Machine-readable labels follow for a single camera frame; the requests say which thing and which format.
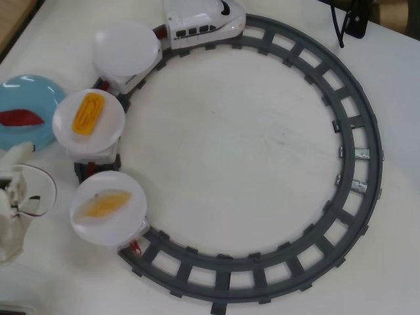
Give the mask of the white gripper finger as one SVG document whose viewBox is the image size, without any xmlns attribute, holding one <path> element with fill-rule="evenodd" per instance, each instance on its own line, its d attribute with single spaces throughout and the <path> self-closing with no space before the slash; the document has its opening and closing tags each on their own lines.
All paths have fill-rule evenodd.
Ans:
<svg viewBox="0 0 420 315">
<path fill-rule="evenodd" d="M 24 163 L 29 160 L 35 150 L 32 142 L 23 142 L 13 146 L 1 157 L 1 170 L 8 169 L 13 165 Z"/>
<path fill-rule="evenodd" d="M 28 183 L 24 178 L 23 167 L 12 167 L 7 173 L 6 192 L 11 207 L 19 207 L 27 200 Z"/>
</svg>

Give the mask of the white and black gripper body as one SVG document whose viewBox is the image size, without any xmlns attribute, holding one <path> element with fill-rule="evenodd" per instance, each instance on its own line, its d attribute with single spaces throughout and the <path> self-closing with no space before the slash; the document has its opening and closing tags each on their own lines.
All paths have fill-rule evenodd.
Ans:
<svg viewBox="0 0 420 315">
<path fill-rule="evenodd" d="M 9 196 L 1 190 L 1 262 L 11 263 L 22 252 L 24 238 L 31 220 L 21 217 L 16 207 L 11 207 Z"/>
</svg>

